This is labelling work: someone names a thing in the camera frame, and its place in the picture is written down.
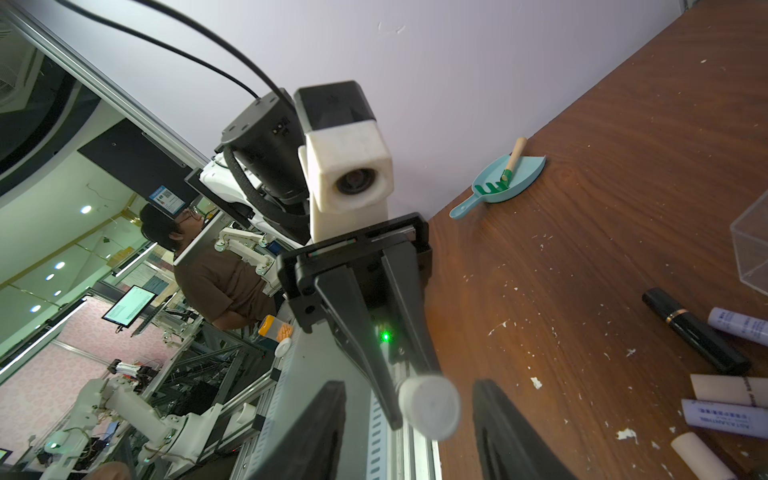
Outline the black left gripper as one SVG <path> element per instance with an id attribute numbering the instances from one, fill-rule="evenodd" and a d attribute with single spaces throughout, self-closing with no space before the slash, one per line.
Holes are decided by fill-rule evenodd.
<path id="1" fill-rule="evenodd" d="M 276 267 L 301 329 L 310 333 L 327 312 L 340 348 L 368 379 L 389 426 L 401 429 L 395 386 L 367 305 L 395 304 L 405 357 L 419 374 L 441 373 L 424 311 L 432 273 L 428 223 L 418 213 L 404 215 L 282 253 Z"/>

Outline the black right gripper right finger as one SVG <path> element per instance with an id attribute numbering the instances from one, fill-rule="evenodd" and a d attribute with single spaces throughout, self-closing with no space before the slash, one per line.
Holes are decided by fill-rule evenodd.
<path id="1" fill-rule="evenodd" d="M 472 391 L 473 423 L 485 479 L 573 479 L 504 391 L 478 380 Z"/>

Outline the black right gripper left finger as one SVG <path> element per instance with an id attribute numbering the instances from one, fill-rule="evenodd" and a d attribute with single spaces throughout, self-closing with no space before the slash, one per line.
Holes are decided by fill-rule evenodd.
<path id="1" fill-rule="evenodd" d="M 342 381 L 327 381 L 249 479 L 335 479 L 346 421 L 346 399 Z"/>

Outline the white lip balm tube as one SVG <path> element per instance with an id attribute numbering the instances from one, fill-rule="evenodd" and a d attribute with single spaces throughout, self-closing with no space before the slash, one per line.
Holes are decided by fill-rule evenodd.
<path id="1" fill-rule="evenodd" d="M 461 420 L 461 398 L 455 385 L 441 375 L 407 378 L 397 387 L 404 420 L 425 438 L 444 441 Z"/>

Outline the lavender lip balm tube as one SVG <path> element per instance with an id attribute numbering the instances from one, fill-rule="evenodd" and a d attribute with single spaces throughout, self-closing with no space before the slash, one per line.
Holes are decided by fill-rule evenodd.
<path id="1" fill-rule="evenodd" d="M 722 308 L 713 308 L 709 313 L 707 323 L 717 330 L 768 346 L 766 320 Z"/>
<path id="2" fill-rule="evenodd" d="M 736 404 L 681 400 L 689 426 L 767 439 L 767 410 Z"/>

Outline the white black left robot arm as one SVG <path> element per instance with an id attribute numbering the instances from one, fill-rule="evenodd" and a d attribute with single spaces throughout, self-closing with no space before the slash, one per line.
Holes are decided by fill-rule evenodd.
<path id="1" fill-rule="evenodd" d="M 361 87 L 255 100 L 223 130 L 200 180 L 217 204 L 243 206 L 242 224 L 286 244 L 268 277 L 303 331 L 328 324 L 391 428 L 448 438 L 461 402 L 426 324 L 429 228 L 416 213 L 389 215 L 392 155 Z"/>

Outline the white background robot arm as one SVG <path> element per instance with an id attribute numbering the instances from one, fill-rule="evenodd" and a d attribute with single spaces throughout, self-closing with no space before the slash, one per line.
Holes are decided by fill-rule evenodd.
<path id="1" fill-rule="evenodd" d="M 346 391 L 340 381 L 327 382 L 293 423 L 261 466 L 257 479 L 333 479 L 338 470 L 344 424 Z M 93 430 L 111 415 L 146 439 L 138 461 L 168 462 L 173 479 L 211 455 L 226 453 L 266 431 L 257 408 L 245 401 L 215 403 L 202 414 L 183 416 L 158 412 L 123 377 L 94 379 L 80 391 L 65 426 L 51 434 L 44 450 L 52 462 L 45 479 L 66 479 L 91 448 Z"/>

